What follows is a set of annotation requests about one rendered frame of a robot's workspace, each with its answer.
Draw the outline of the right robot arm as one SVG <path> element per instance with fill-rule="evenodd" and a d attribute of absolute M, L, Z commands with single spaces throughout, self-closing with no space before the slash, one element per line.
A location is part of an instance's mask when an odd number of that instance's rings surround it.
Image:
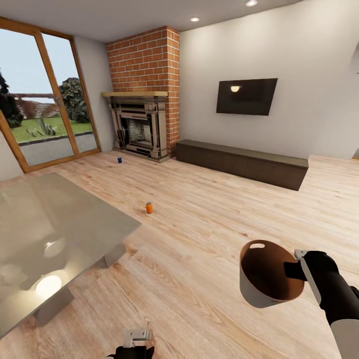
<path fill-rule="evenodd" d="M 342 359 L 359 359 L 359 290 L 348 285 L 326 252 L 294 252 L 296 263 L 284 262 L 286 277 L 309 282 L 325 310 Z"/>

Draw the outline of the trash can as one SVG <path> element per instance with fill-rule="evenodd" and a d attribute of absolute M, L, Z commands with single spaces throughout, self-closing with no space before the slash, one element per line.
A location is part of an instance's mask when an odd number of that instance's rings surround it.
<path fill-rule="evenodd" d="M 250 248 L 252 244 L 265 247 Z M 287 278 L 284 262 L 296 263 L 295 257 L 282 246 L 267 240 L 246 243 L 240 252 L 240 291 L 251 306 L 271 307 L 298 298 L 305 281 Z"/>

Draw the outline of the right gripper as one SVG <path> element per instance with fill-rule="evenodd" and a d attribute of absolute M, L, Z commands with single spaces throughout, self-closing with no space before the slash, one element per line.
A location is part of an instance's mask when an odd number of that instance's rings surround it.
<path fill-rule="evenodd" d="M 307 281 L 307 278 L 300 272 L 299 263 L 301 262 L 297 262 L 297 263 L 284 262 L 286 277 Z"/>

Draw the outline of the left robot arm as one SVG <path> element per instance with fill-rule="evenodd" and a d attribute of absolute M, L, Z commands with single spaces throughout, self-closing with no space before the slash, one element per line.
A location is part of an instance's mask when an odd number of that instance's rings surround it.
<path fill-rule="evenodd" d="M 115 355 L 102 359 L 152 359 L 155 347 L 136 346 L 132 341 L 147 341 L 151 339 L 151 332 L 144 329 L 127 330 L 123 346 L 116 348 Z"/>

